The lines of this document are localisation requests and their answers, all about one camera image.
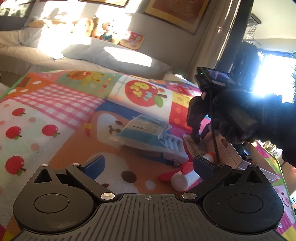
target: apple graphic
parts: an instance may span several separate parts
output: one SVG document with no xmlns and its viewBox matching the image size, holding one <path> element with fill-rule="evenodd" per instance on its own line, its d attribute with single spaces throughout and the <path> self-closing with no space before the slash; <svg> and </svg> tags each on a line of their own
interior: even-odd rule
<svg viewBox="0 0 296 241">
<path fill-rule="evenodd" d="M 23 168 L 25 161 L 20 156 L 12 156 L 6 161 L 5 169 L 7 172 L 13 175 L 20 176 L 26 169 Z"/>
<path fill-rule="evenodd" d="M 60 133 L 58 133 L 58 128 L 55 125 L 46 125 L 42 128 L 42 133 L 48 137 L 57 137 Z"/>
<path fill-rule="evenodd" d="M 13 112 L 12 112 L 12 114 L 14 115 L 14 116 L 22 116 L 22 115 L 25 115 L 26 113 L 25 113 L 25 109 L 24 108 L 17 108 L 17 109 L 15 109 Z"/>
<path fill-rule="evenodd" d="M 135 104 L 145 107 L 153 106 L 155 104 L 159 108 L 163 106 L 162 98 L 167 98 L 167 96 L 158 93 L 158 91 L 158 88 L 154 85 L 139 80 L 129 81 L 125 86 L 125 93 L 129 100 Z"/>
<path fill-rule="evenodd" d="M 22 129 L 19 128 L 18 126 L 13 126 L 13 127 L 10 127 L 7 131 L 6 131 L 6 136 L 9 138 L 9 139 L 15 139 L 17 140 L 19 137 L 22 137 L 20 135 L 20 133 L 22 132 Z"/>
</svg>

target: pink checkered pattern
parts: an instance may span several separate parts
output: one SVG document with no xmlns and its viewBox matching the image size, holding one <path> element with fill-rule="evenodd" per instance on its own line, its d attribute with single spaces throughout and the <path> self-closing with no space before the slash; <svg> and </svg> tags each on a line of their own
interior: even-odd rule
<svg viewBox="0 0 296 241">
<path fill-rule="evenodd" d="M 62 124 L 77 129 L 104 101 L 62 85 L 52 84 L 13 98 Z"/>
</svg>

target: couch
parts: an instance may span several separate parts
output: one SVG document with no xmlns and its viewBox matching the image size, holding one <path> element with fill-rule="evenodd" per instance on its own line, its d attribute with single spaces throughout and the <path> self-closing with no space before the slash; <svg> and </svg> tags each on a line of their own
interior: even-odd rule
<svg viewBox="0 0 296 241">
<path fill-rule="evenodd" d="M 0 31 L 0 82 L 11 87 L 29 72 L 87 69 L 162 79 L 171 67 L 99 39 L 47 28 Z"/>
</svg>

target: picture frame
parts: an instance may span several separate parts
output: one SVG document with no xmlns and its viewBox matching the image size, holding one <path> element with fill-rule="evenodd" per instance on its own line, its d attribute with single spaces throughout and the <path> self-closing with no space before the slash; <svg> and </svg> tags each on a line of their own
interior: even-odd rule
<svg viewBox="0 0 296 241">
<path fill-rule="evenodd" d="M 39 0 L 39 2 L 49 2 L 49 1 L 68 1 L 68 0 Z"/>
<path fill-rule="evenodd" d="M 78 0 L 79 2 L 89 2 L 89 3 L 98 3 L 109 5 L 113 7 L 125 8 L 129 0 Z"/>
<path fill-rule="evenodd" d="M 204 16 L 210 0 L 150 0 L 144 14 L 173 24 L 192 35 Z"/>
</svg>

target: stuffed animal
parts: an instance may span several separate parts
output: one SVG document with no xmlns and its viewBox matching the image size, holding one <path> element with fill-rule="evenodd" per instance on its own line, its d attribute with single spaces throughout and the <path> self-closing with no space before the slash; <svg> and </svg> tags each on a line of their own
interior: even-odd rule
<svg viewBox="0 0 296 241">
<path fill-rule="evenodd" d="M 90 36 L 94 28 L 94 22 L 90 18 L 80 19 L 73 28 L 74 34 Z"/>
<path fill-rule="evenodd" d="M 100 37 L 101 40 L 111 42 L 112 40 L 112 35 L 115 32 L 115 22 L 112 21 L 110 23 L 103 23 L 102 28 L 105 30 L 105 33 Z"/>
<path fill-rule="evenodd" d="M 93 22 L 94 22 L 94 29 L 91 32 L 91 37 L 99 39 L 106 31 L 102 28 L 102 22 L 100 21 L 99 18 L 94 18 Z"/>
<path fill-rule="evenodd" d="M 60 20 L 40 19 L 28 24 L 31 28 L 50 28 L 60 32 L 72 32 L 74 25 L 72 23 L 62 22 Z"/>
</svg>

